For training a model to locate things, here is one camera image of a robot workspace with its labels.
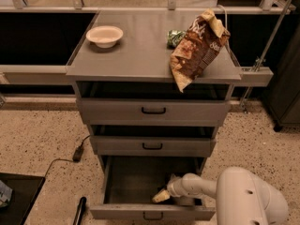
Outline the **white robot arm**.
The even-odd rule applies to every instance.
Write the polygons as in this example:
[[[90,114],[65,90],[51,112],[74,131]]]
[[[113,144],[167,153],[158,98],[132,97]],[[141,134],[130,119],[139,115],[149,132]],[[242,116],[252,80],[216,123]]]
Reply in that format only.
[[[256,174],[241,167],[225,169],[216,181],[195,173],[171,175],[153,203],[173,198],[197,199],[201,195],[216,200],[217,225],[281,225],[289,215],[283,194]]]

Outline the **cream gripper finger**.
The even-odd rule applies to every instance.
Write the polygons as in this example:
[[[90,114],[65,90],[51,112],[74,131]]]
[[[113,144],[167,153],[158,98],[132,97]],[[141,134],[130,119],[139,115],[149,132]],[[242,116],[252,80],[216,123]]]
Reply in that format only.
[[[162,203],[171,198],[170,193],[166,188],[163,188],[160,192],[158,192],[153,198],[152,202],[153,203]]]
[[[173,183],[174,181],[176,181],[176,180],[178,180],[178,179],[180,179],[180,178],[181,178],[181,176],[177,176],[177,175],[175,175],[174,173],[172,173],[172,174],[171,174],[171,177],[170,177],[170,180],[169,180],[169,182],[168,182],[167,185],[169,185],[170,183]]]

